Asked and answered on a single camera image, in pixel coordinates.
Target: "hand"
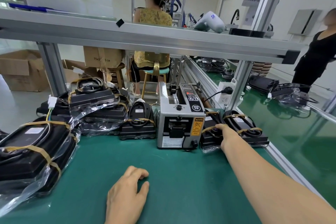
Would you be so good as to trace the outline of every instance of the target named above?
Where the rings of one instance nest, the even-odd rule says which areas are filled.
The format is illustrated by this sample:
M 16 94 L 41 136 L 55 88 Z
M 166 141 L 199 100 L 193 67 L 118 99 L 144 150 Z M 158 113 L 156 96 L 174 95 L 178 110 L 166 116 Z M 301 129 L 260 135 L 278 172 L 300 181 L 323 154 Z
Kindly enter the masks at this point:
M 220 145 L 222 151 L 225 153 L 225 144 L 228 140 L 228 138 L 235 138 L 235 137 L 238 137 L 240 138 L 240 136 L 237 134 L 236 131 L 234 131 L 232 128 L 229 128 L 228 125 L 226 124 L 216 124 L 216 128 L 217 129 L 220 129 L 223 133 L 223 141 Z
M 148 177 L 145 169 L 130 166 L 107 194 L 105 224 L 135 224 L 145 205 L 149 182 L 137 193 L 138 180 Z

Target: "woman in black dress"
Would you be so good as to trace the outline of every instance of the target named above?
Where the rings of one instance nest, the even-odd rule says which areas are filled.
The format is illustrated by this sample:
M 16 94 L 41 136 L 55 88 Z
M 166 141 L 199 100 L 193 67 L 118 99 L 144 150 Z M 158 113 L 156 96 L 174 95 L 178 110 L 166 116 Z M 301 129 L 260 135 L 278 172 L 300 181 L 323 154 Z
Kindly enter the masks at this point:
M 328 62 L 333 61 L 336 54 L 336 8 L 330 10 L 324 18 L 325 31 L 318 32 L 309 45 L 308 52 L 300 59 L 295 68 L 292 83 L 311 86 L 321 77 Z M 310 88 L 302 87 L 308 93 Z

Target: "caution label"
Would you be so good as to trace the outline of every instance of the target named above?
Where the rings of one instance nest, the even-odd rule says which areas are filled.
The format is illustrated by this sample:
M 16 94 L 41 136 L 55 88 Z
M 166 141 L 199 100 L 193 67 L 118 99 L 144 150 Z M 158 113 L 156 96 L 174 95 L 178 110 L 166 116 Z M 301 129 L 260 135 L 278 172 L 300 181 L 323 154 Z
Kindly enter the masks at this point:
M 199 136 L 202 131 L 204 118 L 194 118 L 194 124 L 192 125 L 191 135 Z

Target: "teal stool cushion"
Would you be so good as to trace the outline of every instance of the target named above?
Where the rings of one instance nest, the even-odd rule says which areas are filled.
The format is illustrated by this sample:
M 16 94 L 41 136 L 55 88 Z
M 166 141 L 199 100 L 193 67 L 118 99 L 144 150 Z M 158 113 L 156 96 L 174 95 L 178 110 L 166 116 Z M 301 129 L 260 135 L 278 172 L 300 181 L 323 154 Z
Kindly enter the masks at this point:
M 145 73 L 153 74 L 153 70 L 144 70 Z M 169 73 L 169 67 L 165 69 L 160 69 L 160 74 L 167 74 Z

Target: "bar stool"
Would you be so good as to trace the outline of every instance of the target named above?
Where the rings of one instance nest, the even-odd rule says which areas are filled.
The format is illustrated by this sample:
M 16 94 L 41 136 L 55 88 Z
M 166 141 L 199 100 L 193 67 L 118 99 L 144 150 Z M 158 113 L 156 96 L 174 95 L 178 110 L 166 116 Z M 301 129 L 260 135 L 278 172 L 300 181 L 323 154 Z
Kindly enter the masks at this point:
M 141 94 L 142 99 L 144 98 L 145 92 L 148 92 L 148 91 L 145 91 L 148 75 L 149 74 L 153 75 L 153 70 L 143 70 L 143 71 L 145 72 L 145 81 L 143 82 L 143 89 L 142 89 L 142 94 Z M 160 69 L 159 72 L 160 72 L 160 75 L 163 75 L 164 82 L 166 82 L 166 74 L 169 73 L 169 67 L 165 69 Z
M 124 68 L 125 68 L 124 63 L 120 63 L 120 65 L 116 68 L 109 68 L 109 71 L 111 74 L 115 73 L 115 75 L 111 75 L 112 82 L 117 83 L 119 88 L 125 87 L 123 73 L 121 72 L 121 69 L 124 69 Z

